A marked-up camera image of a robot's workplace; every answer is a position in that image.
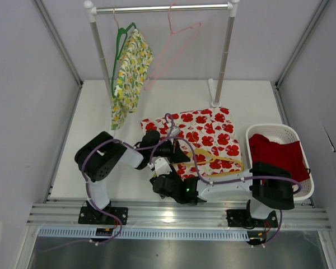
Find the yellow clothes hanger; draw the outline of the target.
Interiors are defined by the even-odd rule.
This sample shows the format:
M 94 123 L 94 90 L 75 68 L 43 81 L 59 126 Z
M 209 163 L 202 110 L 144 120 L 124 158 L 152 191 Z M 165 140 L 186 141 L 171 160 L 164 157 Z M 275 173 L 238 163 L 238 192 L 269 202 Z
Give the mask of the yellow clothes hanger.
M 218 151 L 214 151 L 211 154 L 207 150 L 196 149 L 194 152 L 185 151 L 184 153 L 190 158 L 190 161 L 174 165 L 182 179 L 197 177 L 197 170 L 204 177 L 220 177 L 236 174 L 244 170 L 241 160 L 230 156 L 215 155 Z

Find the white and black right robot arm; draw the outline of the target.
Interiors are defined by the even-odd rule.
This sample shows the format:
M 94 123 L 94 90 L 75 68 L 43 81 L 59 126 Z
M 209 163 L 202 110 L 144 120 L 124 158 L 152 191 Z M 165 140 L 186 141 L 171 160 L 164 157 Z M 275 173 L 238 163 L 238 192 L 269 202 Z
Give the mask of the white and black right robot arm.
M 287 170 L 257 162 L 253 167 L 235 175 L 221 178 L 198 176 L 181 179 L 169 166 L 150 179 L 152 190 L 162 199 L 172 198 L 181 205 L 247 200 L 245 221 L 257 226 L 273 210 L 295 208 L 293 185 L 298 184 Z

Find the green clothes hanger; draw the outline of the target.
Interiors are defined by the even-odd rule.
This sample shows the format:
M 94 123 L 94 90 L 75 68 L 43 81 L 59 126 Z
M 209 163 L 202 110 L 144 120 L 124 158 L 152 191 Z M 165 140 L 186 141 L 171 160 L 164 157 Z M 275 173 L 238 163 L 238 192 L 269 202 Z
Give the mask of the green clothes hanger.
M 111 76 L 111 94 L 112 97 L 115 97 L 114 94 L 114 82 L 115 82 L 115 74 L 116 74 L 116 68 L 118 65 L 118 60 L 121 57 L 121 54 L 123 52 L 124 49 L 124 44 L 127 41 L 128 38 L 128 34 L 130 33 L 131 29 L 136 29 L 136 24 L 134 22 L 132 22 L 130 25 L 128 25 L 126 28 L 120 27 L 118 20 L 115 17 L 115 13 L 116 13 L 117 9 L 113 8 L 113 16 L 114 16 L 114 20 L 116 22 L 117 28 L 118 28 L 118 32 L 117 32 L 117 36 L 116 36 L 116 50 L 115 50 L 115 56 L 114 56 L 114 64 L 113 64 L 113 73 Z

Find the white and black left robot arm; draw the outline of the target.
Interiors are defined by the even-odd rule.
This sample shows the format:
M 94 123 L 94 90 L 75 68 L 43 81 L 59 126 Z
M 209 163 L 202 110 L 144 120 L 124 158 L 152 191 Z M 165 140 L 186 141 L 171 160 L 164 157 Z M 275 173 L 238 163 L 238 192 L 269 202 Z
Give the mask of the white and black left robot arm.
M 81 173 L 86 176 L 89 191 L 87 209 L 98 224 L 110 219 L 111 201 L 106 191 L 106 177 L 117 163 L 137 170 L 149 167 L 154 176 L 150 179 L 153 191 L 161 198 L 172 198 L 179 204 L 196 204 L 197 181 L 182 180 L 178 163 L 190 158 L 181 150 L 178 140 L 162 140 L 158 131 L 148 131 L 135 147 L 113 139 L 103 131 L 82 147 L 74 157 Z

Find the lemon print skirt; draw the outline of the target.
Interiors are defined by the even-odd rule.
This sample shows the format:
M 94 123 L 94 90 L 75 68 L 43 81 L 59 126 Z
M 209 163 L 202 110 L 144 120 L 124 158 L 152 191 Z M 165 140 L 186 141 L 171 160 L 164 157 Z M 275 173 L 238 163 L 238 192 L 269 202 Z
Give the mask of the lemon print skirt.
M 143 84 L 154 55 L 138 29 L 131 29 L 116 68 L 111 102 L 111 129 L 120 129 L 129 113 L 136 112 Z

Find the red poppy print skirt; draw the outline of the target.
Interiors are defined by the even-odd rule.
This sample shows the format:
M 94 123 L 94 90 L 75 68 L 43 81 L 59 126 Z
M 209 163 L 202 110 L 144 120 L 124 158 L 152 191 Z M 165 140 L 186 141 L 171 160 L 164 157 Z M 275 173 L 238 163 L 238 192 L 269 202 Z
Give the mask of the red poppy print skirt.
M 230 156 L 242 162 L 242 152 L 235 137 L 235 128 L 227 108 L 207 108 L 172 115 L 174 123 L 180 128 L 178 135 L 196 149 L 204 149 L 218 156 Z M 187 143 L 180 141 L 183 152 L 190 152 Z

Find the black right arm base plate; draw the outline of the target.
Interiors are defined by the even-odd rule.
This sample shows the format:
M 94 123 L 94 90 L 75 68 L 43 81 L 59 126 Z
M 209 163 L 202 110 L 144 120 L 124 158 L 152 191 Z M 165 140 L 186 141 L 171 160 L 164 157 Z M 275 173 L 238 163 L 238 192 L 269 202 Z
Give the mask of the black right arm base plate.
M 272 211 L 266 219 L 252 218 L 247 209 L 226 210 L 226 220 L 230 228 L 243 228 L 252 230 L 255 228 L 277 228 L 278 220 L 275 211 Z

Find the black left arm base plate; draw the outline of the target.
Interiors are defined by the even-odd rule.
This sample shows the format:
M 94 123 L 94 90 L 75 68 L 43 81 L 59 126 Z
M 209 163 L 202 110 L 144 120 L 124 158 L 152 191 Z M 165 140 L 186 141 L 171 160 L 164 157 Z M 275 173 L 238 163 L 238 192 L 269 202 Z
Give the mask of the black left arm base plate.
M 116 216 L 122 222 L 122 225 L 127 224 L 128 211 L 127 207 L 108 208 L 108 213 Z M 91 205 L 88 205 L 80 208 L 78 223 L 87 225 L 113 225 L 116 224 L 116 221 L 107 214 L 103 214 L 94 209 Z

